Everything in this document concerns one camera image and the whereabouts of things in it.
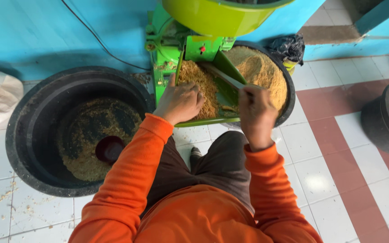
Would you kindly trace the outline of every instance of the tiled floor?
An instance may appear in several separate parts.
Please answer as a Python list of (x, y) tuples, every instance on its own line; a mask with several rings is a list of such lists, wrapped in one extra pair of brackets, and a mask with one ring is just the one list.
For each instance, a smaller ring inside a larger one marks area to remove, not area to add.
[(326, 0), (304, 26), (352, 25), (360, 17), (351, 0)]
[[(272, 138), (302, 213), (326, 243), (389, 243), (389, 155), (365, 136), (359, 112), (389, 84), (389, 56), (307, 62), (293, 80), (294, 112)], [(206, 153), (229, 130), (175, 128), (173, 136), (188, 164), (193, 146)], [(0, 130), (0, 243), (67, 241), (92, 196), (35, 191), (13, 173), (4, 139)]]

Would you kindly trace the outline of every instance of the sleeve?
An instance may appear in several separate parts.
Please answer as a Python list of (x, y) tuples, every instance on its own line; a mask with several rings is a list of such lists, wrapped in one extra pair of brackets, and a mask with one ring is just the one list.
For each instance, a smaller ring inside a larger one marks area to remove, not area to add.
[(132, 242), (147, 205), (163, 147), (173, 126), (146, 114), (145, 120), (106, 175), (69, 242)]
[(276, 145), (255, 153), (246, 145), (244, 151), (246, 168), (251, 172), (250, 200), (257, 228), (274, 242), (321, 243), (319, 234), (296, 205), (296, 195)]

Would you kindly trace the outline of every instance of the shoe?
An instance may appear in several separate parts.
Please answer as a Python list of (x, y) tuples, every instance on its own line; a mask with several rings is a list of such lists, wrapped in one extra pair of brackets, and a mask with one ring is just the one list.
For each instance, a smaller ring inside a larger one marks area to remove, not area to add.
[(190, 153), (190, 167), (194, 168), (197, 160), (202, 157), (201, 151), (197, 147), (192, 147), (192, 152)]

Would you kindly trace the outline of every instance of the blue wall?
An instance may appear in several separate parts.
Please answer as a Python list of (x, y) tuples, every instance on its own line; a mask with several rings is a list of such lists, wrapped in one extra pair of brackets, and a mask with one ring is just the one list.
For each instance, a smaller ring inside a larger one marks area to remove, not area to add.
[(389, 38), (367, 37), (361, 42), (343, 44), (306, 45), (304, 60), (313, 61), (328, 58), (376, 56), (389, 54)]
[[(296, 33), (324, 0), (295, 0), (276, 10), (240, 40), (262, 41)], [(143, 48), (147, 11), (156, 0), (66, 0), (118, 58), (149, 68)], [(60, 0), (0, 0), (0, 70), (21, 80), (38, 80), (59, 71), (101, 65), (143, 72), (109, 56)]]
[(370, 36), (389, 36), (389, 0), (365, 14), (355, 23), (361, 34)]
[(275, 10), (259, 28), (237, 40), (262, 43), (267, 38), (295, 34), (324, 2), (325, 0), (295, 0)]
[(364, 38), (338, 45), (307, 45), (305, 61), (389, 54), (389, 0), (384, 0), (355, 23)]

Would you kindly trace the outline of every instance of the brown pants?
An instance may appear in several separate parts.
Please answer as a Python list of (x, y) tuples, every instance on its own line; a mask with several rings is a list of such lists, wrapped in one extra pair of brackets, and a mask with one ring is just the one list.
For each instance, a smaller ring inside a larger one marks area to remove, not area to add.
[(195, 167), (187, 168), (176, 150), (172, 137), (167, 141), (153, 185), (147, 196), (147, 207), (140, 218), (160, 199), (191, 185), (211, 185), (224, 190), (240, 200), (252, 213), (249, 184), (250, 172), (245, 168), (244, 134), (237, 131), (223, 133), (213, 142), (208, 153), (199, 158)]

